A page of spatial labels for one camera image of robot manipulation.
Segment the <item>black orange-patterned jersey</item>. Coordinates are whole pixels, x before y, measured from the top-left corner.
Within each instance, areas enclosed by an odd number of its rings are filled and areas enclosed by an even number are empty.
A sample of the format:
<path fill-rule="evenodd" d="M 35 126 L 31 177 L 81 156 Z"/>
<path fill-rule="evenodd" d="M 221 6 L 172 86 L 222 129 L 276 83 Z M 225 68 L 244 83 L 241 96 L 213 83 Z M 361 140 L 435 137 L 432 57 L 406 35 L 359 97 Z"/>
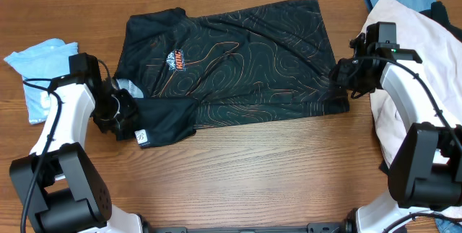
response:
<path fill-rule="evenodd" d="M 142 148 L 198 129 L 345 113 L 318 0 L 203 17 L 181 8 L 130 17 L 114 77 L 139 109 Z"/>

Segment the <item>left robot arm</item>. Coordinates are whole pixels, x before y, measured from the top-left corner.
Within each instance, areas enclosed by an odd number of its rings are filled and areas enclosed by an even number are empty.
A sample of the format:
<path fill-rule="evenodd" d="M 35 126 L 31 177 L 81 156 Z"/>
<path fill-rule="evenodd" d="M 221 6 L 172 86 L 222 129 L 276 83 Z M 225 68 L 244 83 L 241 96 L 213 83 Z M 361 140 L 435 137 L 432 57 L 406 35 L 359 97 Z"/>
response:
<path fill-rule="evenodd" d="M 127 139 L 138 107 L 111 78 L 103 62 L 87 53 L 69 57 L 70 72 L 48 80 L 51 109 L 38 142 L 26 157 L 12 161 L 9 176 L 22 202 L 20 229 L 35 232 L 150 232 L 139 214 L 111 202 L 108 187 L 87 156 L 87 125 Z"/>

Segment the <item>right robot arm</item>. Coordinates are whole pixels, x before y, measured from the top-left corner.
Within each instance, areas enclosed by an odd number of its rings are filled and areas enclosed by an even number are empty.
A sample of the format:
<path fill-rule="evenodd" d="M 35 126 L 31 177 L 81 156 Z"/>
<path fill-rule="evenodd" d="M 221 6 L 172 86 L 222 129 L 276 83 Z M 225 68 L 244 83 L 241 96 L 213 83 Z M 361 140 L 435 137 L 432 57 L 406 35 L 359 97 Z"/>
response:
<path fill-rule="evenodd" d="M 461 122 L 429 86 L 422 59 L 397 43 L 396 24 L 377 22 L 349 43 L 354 54 L 329 79 L 357 99 L 382 89 L 401 116 L 406 136 L 388 169 L 388 189 L 350 211 L 336 232 L 397 232 L 418 217 L 446 219 L 461 205 Z"/>

